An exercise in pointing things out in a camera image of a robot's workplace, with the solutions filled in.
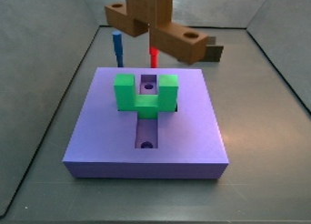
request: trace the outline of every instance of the hole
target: hole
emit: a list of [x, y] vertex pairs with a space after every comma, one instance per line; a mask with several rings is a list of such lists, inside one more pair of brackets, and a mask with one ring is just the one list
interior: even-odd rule
[[198, 38], [199, 37], [199, 34], [198, 33], [194, 33], [194, 32], [186, 32], [183, 34], [185, 37], [187, 38]]
[[154, 85], [153, 85], [153, 84], [145, 85], [145, 89], [153, 89], [153, 88], [154, 88]]
[[142, 148], [154, 148], [154, 145], [153, 145], [153, 143], [150, 141], [145, 141], [142, 143]]
[[122, 4], [112, 4], [112, 8], [120, 8], [122, 6]]

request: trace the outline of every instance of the u-shaped green block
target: u-shaped green block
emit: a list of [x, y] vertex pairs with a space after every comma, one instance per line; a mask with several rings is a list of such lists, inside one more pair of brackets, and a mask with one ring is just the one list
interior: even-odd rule
[[138, 111], [139, 118], [158, 119], [158, 112], [174, 112], [178, 106], [179, 78], [177, 75], [159, 75], [158, 95], [139, 95], [135, 89], [135, 76], [115, 76], [115, 99], [119, 111]]

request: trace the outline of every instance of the groove in purple block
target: groove in purple block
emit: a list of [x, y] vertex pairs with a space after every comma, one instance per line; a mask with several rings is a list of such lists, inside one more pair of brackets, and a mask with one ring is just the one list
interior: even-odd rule
[[142, 75], [141, 94], [142, 95], [158, 94], [157, 75]]
[[[157, 75], [142, 75], [142, 95], [157, 95]], [[135, 148], [158, 148], [158, 119], [138, 119]]]
[[158, 119], [138, 119], [135, 148], [158, 148]]

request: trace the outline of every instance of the purple block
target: purple block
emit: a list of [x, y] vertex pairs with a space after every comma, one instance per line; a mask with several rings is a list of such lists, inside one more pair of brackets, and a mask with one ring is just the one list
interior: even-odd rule
[[[178, 112], [161, 112], [158, 148], [135, 148], [137, 112], [116, 110], [116, 74], [178, 75]], [[63, 163], [78, 178], [219, 178], [229, 165], [201, 69], [99, 68]]]

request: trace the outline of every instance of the gray wall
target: gray wall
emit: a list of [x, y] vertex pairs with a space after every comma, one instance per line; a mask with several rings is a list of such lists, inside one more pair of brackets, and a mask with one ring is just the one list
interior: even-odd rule
[[[86, 0], [100, 25], [103, 7], [126, 0]], [[247, 28], [265, 0], [174, 0], [174, 21], [191, 26]]]
[[311, 0], [267, 0], [249, 31], [311, 110]]
[[84, 0], [0, 0], [0, 23], [2, 216], [99, 25]]

